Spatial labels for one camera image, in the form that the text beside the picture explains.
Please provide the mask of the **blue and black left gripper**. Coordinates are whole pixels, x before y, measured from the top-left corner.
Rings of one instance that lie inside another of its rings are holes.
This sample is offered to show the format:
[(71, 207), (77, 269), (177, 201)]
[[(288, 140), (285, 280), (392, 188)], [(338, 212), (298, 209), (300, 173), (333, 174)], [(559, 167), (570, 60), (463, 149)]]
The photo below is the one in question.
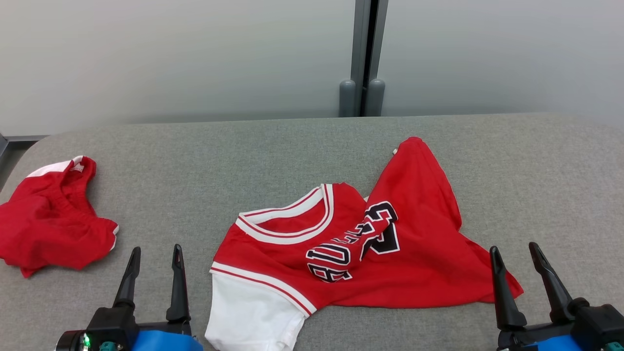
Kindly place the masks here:
[[(140, 273), (141, 255), (141, 248), (134, 247), (112, 307), (135, 307), (135, 283)], [(167, 321), (139, 324), (139, 334), (131, 348), (132, 351), (202, 351), (204, 349), (193, 334), (190, 325), (185, 262), (180, 244), (174, 245), (172, 270), (172, 293), (170, 306), (166, 312)]]

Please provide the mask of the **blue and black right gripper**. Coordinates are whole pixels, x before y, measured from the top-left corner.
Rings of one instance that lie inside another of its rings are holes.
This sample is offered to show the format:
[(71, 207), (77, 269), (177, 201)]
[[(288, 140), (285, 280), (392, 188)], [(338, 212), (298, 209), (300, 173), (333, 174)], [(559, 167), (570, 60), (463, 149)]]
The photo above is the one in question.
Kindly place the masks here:
[(581, 351), (573, 334), (584, 332), (586, 321), (574, 320), (568, 310), (572, 301), (563, 282), (555, 272), (539, 244), (529, 243), (533, 266), (542, 278), (550, 305), (549, 317), (554, 324), (526, 327), (526, 316), (515, 303), (507, 282), (507, 269), (498, 247), (489, 250), (496, 323), (499, 331), (498, 351)]

